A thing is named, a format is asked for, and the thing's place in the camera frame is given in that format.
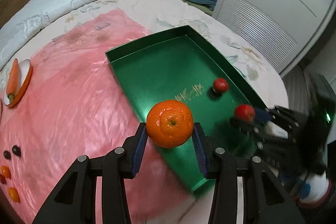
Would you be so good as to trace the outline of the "blue gloved right hand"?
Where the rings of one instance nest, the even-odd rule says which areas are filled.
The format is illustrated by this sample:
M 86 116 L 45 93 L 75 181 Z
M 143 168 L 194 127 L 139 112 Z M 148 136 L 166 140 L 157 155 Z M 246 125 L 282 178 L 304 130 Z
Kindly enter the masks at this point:
M 322 175 L 304 172 L 293 182 L 294 186 L 289 192 L 290 196 L 298 200 L 300 206 L 308 208 L 316 208 L 325 203 L 332 187 L 325 172 Z

